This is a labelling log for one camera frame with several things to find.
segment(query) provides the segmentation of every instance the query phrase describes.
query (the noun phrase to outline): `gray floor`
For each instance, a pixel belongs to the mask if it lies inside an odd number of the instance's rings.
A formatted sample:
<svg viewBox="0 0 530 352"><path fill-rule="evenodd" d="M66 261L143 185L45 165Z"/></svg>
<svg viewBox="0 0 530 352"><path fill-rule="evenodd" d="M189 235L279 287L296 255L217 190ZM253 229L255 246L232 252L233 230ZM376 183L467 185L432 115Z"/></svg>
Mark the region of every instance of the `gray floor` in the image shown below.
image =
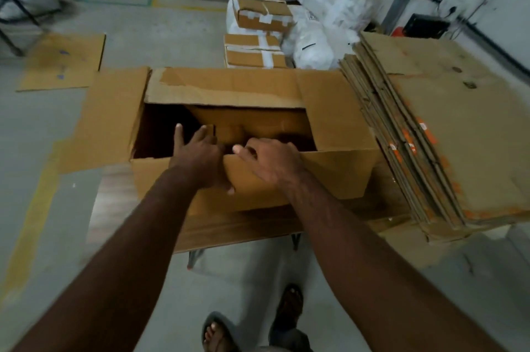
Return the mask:
<svg viewBox="0 0 530 352"><path fill-rule="evenodd" d="M69 10L49 26L59 32L107 33L103 67L222 66L223 13L98 0L74 3ZM31 27L9 32L19 44L35 40ZM0 43L0 282L46 155L54 141L71 133L85 93L15 93L22 71L23 60L12 57ZM100 178L100 170L62 177L30 281L20 295L11 295L1 306L0 351L9 350L82 268ZM530 349L527 242L523 235L517 241L480 236L423 271L514 352ZM309 334L315 351L368 350L332 295L307 238L302 238L296 253L285 237L207 250L194 271L186 270L186 262L185 254L173 256L162 295L136 350L202 350L200 329L212 311L233 323L242 347L264 345L280 291L290 281L303 286L306 302L300 328Z"/></svg>

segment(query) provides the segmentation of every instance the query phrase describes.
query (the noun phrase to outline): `person's right hand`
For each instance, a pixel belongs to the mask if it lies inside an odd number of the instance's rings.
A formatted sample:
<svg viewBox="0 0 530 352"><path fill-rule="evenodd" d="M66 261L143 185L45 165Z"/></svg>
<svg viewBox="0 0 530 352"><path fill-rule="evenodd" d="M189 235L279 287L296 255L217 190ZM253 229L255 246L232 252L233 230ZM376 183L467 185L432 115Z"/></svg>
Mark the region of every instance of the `person's right hand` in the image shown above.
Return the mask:
<svg viewBox="0 0 530 352"><path fill-rule="evenodd" d="M248 163L255 175L278 187L285 182L292 182L305 172L300 153L293 143L251 138L245 147L236 144L232 150Z"/></svg>

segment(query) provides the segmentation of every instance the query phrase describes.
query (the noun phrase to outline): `brown box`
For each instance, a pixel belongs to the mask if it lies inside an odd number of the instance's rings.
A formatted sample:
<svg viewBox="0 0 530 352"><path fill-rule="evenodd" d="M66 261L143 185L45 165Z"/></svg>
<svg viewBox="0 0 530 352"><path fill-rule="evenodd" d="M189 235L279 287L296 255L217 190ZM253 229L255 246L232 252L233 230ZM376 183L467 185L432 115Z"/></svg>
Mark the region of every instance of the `brown box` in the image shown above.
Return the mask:
<svg viewBox="0 0 530 352"><path fill-rule="evenodd" d="M285 0L232 0L237 25L253 30L285 33L293 25L293 15Z"/></svg>
<svg viewBox="0 0 530 352"><path fill-rule="evenodd" d="M364 194L379 149L340 72L294 69L148 68L100 72L89 87L62 173L130 161L142 198L168 167L176 123L185 141L215 126L230 150L250 137L292 141L336 197ZM202 189L188 214L226 213L287 204L238 156L224 156L236 189Z"/></svg>
<svg viewBox="0 0 530 352"><path fill-rule="evenodd" d="M273 36L225 34L227 68L287 68L280 42Z"/></svg>

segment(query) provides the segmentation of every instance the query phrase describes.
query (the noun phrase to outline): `open cardboard box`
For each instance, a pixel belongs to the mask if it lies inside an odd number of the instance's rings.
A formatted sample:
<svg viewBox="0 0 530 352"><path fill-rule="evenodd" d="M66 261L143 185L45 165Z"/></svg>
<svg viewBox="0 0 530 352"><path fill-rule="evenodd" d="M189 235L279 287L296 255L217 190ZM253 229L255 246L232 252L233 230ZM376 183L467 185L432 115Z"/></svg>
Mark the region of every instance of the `open cardboard box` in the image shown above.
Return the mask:
<svg viewBox="0 0 530 352"><path fill-rule="evenodd" d="M232 154L230 146L250 137L293 142L307 168L340 199L364 194L379 154L340 72L136 68L97 75L60 170L130 161L142 198L168 167L179 122L186 141L200 125L215 128L219 141L228 145L224 165L236 189L232 196L217 188L200 190L189 215L287 204Z"/></svg>

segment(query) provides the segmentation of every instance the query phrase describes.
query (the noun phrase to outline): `wall socket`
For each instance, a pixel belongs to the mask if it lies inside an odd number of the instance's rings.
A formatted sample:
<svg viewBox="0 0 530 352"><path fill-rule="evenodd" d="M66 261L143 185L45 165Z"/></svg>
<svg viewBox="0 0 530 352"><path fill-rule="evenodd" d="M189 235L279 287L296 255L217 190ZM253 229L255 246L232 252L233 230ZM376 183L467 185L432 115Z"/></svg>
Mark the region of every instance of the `wall socket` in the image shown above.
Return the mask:
<svg viewBox="0 0 530 352"><path fill-rule="evenodd" d="M463 0L443 0L438 7L440 17L449 21L455 20L462 15L467 9L467 4Z"/></svg>

